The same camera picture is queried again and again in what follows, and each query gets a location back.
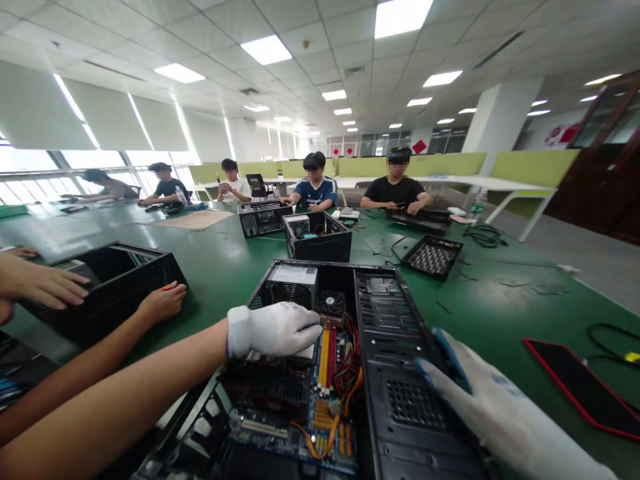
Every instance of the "white t-shirt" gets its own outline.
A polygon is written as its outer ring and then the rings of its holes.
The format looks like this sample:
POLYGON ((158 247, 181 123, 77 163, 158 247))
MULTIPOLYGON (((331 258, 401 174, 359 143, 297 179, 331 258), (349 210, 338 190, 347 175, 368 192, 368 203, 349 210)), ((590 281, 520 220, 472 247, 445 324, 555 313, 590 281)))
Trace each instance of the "white t-shirt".
MULTIPOLYGON (((221 183, 228 183, 230 184, 230 186, 232 186, 235 190, 238 190, 238 192, 242 193, 244 196, 251 198, 251 186, 246 179, 238 178, 238 180, 236 180, 235 182, 230 182, 226 180, 226 181, 221 181, 221 183)), ((222 201, 223 202, 229 202, 229 201, 240 202, 240 199, 236 197, 234 194, 232 194, 231 192, 227 192, 223 195, 222 201)))

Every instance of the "green table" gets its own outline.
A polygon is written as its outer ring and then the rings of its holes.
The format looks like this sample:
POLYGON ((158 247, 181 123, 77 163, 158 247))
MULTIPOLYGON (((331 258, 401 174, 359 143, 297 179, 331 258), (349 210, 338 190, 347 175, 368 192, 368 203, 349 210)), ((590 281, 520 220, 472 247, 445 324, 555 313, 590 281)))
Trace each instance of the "green table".
MULTIPOLYGON (((234 210, 228 205, 217 207, 234 210)), ((149 214, 140 214, 137 208, 118 205, 99 212, 75 214, 74 219, 23 216, 0 221, 0 241, 3 242, 18 243, 20 238, 24 239, 22 243, 43 247, 37 236, 25 231, 25 227, 31 228, 34 222, 42 221, 47 224, 47 230, 54 229, 52 235, 63 237, 65 241, 58 249, 65 252, 114 239, 173 252, 189 282, 183 310, 176 319, 152 331, 130 361, 196 333, 223 318, 230 308, 245 304, 272 260, 289 257, 282 233, 246 240, 236 216, 204 231, 189 231, 140 225, 136 222, 151 219, 149 214), (7 221, 13 224, 12 229, 5 228, 7 221), (71 238, 74 225, 71 221, 77 223, 74 238, 71 238), (61 227, 56 230, 58 222, 61 227)), ((391 244, 406 237, 395 246, 395 251, 402 256, 422 235, 388 224, 378 212, 373 214, 378 218, 363 217, 360 232, 353 232, 351 262, 396 263, 391 244)), ((463 231, 462 225, 452 225, 447 234, 447 238, 465 244, 462 252, 465 263, 456 264, 446 283, 401 268, 424 320, 429 326, 446 329, 502 370, 594 458, 623 478, 639 478, 640 465, 633 460, 638 444, 589 426, 522 343, 526 337, 558 342, 586 357, 599 353, 586 336, 588 325, 605 321, 640 331, 638 317, 558 271, 554 264, 510 237, 507 237, 508 247, 484 249, 463 238, 463 231), (541 295, 534 290, 536 285, 555 285, 567 293, 541 295)), ((27 322, 26 315, 22 312, 13 323, 27 322)), ((32 321, 15 336, 27 337, 33 344, 34 338, 42 338, 42 330, 40 324, 32 321)), ((622 352, 638 351, 637 345, 627 344, 619 337, 609 336, 606 340, 622 352)), ((640 387, 632 371, 605 364, 595 366, 594 370, 624 398, 640 404, 640 387)), ((517 478, 512 473, 507 473, 507 477, 517 478)))

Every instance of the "white table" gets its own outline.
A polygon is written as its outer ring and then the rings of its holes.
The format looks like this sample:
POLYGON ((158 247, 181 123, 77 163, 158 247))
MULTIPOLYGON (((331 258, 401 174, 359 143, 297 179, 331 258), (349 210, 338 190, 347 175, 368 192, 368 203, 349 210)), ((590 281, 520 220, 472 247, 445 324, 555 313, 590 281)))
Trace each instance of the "white table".
MULTIPOLYGON (((470 187, 478 187, 478 188, 486 188, 487 190, 492 191, 508 191, 511 192, 508 194, 504 200, 497 206, 497 208, 493 211, 493 213, 489 216, 486 223, 491 223, 502 210, 505 209, 507 204, 515 199, 515 198, 540 198, 542 202, 540 202, 540 206, 538 206, 537 210, 529 220, 527 226, 518 237, 518 240, 524 242, 527 238, 529 232, 536 224, 542 212, 544 212, 545 208, 553 198, 557 189, 549 188, 549 187, 541 187, 539 185, 530 185, 528 183, 520 183, 514 182, 511 180, 503 180, 492 177, 481 177, 480 175, 469 175, 469 176, 458 176, 458 175, 448 175, 448 176, 434 176, 434 177, 412 177, 415 180, 418 180, 420 183, 440 183, 446 185, 468 185, 470 187)), ((338 187, 340 188, 348 188, 354 189, 357 188, 358 185, 362 183, 371 183, 375 180, 374 177, 336 177, 336 182, 338 183, 338 187)), ((464 209, 468 204, 471 196, 473 194, 473 188, 469 189, 467 197, 465 198, 465 202, 462 206, 464 209)))

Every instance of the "hand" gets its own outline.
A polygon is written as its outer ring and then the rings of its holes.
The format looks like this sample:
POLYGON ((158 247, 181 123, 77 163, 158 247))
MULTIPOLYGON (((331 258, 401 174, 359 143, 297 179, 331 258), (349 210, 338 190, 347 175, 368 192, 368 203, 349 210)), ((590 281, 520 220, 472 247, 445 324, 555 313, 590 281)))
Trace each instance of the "hand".
POLYGON ((244 357, 250 350, 272 357, 286 357, 304 350, 322 333, 320 316, 293 302, 280 302, 258 310, 229 310, 227 351, 244 357))
POLYGON ((476 352, 444 330, 435 329, 435 339, 471 393, 426 360, 416 359, 418 371, 496 457, 531 480, 616 478, 476 352))
POLYGON ((180 312, 186 294, 187 286, 174 281, 148 294, 140 303, 135 316, 151 325, 164 322, 180 312))
POLYGON ((36 258, 40 256, 40 252, 33 247, 16 247, 8 250, 7 253, 20 258, 36 258))
POLYGON ((28 298, 42 305, 64 310, 80 305, 89 292, 78 283, 88 278, 65 270, 29 263, 14 255, 0 253, 0 297, 13 300, 28 298))

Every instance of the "blue jersey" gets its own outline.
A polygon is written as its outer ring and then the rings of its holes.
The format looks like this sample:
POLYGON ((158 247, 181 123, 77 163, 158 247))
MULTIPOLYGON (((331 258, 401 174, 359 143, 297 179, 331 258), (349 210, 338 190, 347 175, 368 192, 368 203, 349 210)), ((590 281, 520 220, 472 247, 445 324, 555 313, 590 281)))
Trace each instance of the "blue jersey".
POLYGON ((300 180, 293 191, 300 195, 300 204, 304 208, 309 208, 310 205, 319 205, 324 200, 331 200, 334 207, 338 206, 338 184, 332 178, 323 177, 322 183, 317 189, 313 188, 308 178, 304 178, 300 180))

